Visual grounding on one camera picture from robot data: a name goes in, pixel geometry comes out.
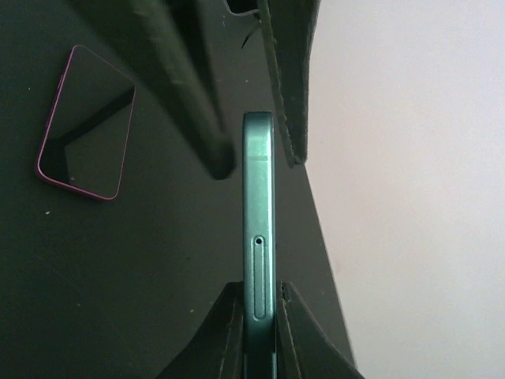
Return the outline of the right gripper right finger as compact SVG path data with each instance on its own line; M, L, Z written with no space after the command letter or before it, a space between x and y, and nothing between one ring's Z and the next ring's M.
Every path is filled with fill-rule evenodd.
M279 378L363 379L327 338L291 282L277 283Z

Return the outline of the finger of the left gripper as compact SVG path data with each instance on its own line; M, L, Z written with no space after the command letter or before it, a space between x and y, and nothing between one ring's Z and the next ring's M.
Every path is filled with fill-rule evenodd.
M253 16L261 31L275 114L286 161L303 165L308 151L309 65L319 0L228 1L238 17Z
M216 180L236 167L197 1L71 1L143 82Z

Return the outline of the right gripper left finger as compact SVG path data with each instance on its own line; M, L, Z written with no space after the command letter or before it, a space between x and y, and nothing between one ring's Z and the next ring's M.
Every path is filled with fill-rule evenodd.
M194 337L159 378L243 377L243 292L242 282L225 285Z

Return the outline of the teal phone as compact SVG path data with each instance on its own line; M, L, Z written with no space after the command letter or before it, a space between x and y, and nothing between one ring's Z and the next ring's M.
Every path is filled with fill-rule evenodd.
M275 142L270 112L243 118L244 378L276 378Z

